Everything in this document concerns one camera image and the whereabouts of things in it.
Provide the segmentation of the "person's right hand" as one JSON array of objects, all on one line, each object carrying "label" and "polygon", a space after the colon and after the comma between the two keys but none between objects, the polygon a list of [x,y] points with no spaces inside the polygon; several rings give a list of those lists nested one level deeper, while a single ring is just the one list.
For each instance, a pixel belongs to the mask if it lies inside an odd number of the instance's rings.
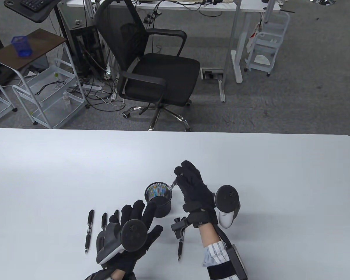
[{"label": "person's right hand", "polygon": [[176,183],[184,197],[183,209],[195,228],[211,223],[218,224],[214,195],[204,184],[199,170],[188,160],[174,169]]}]

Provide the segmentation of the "person's left hand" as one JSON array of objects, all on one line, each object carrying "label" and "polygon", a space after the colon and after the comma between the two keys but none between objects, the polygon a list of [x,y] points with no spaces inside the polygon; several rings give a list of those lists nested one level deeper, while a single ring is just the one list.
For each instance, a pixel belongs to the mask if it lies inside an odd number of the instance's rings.
[{"label": "person's left hand", "polygon": [[[126,224],[129,220],[141,220],[147,229],[151,227],[154,214],[156,211],[156,204],[144,204],[142,200],[137,200],[133,206],[127,204],[121,210],[121,225]],[[148,237],[145,244],[135,252],[119,253],[107,262],[107,269],[111,271],[110,278],[113,280],[122,280],[125,277],[133,274],[136,262],[141,259],[149,250],[151,245],[163,232],[161,225],[156,225],[152,231],[148,232]]]}]

